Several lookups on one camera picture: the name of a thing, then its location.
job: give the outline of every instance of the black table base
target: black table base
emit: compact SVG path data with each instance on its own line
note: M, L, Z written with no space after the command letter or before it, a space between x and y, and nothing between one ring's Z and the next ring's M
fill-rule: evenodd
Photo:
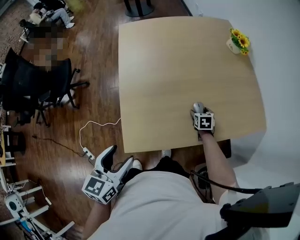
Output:
M151 1L140 2L135 0L136 6L130 6L129 0L124 0L126 6L125 14L129 17L141 17L146 16L154 11L154 7L151 5Z

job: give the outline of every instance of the round black base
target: round black base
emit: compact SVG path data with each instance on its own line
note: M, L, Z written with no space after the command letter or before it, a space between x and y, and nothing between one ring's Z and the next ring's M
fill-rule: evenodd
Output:
M142 6L142 15L139 15L135 5L131 6L131 11L128 11L126 9L125 14L129 17L142 17L142 16L146 16L154 11L154 7L148 6L146 2L141 2L141 6Z

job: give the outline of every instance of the potted plant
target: potted plant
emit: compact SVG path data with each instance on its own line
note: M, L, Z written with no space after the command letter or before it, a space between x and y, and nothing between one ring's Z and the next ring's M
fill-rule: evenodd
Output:
M250 40L238 29L230 28L230 38L226 44L234 54L241 53L248 55L249 53L248 47L250 46Z

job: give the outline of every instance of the gray pants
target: gray pants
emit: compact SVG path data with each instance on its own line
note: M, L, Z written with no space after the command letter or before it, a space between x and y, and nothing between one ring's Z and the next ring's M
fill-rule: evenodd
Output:
M70 23L69 15L63 8L55 10L54 14L51 17L49 17L49 19L51 19L51 21L55 21L59 17L62 19L65 25L68 25Z

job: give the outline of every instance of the black hair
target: black hair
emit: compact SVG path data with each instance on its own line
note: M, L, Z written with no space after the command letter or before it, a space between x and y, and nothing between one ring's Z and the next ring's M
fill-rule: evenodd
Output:
M33 6L33 9L41 10L43 7L44 7L44 5L41 2L38 2L36 5Z

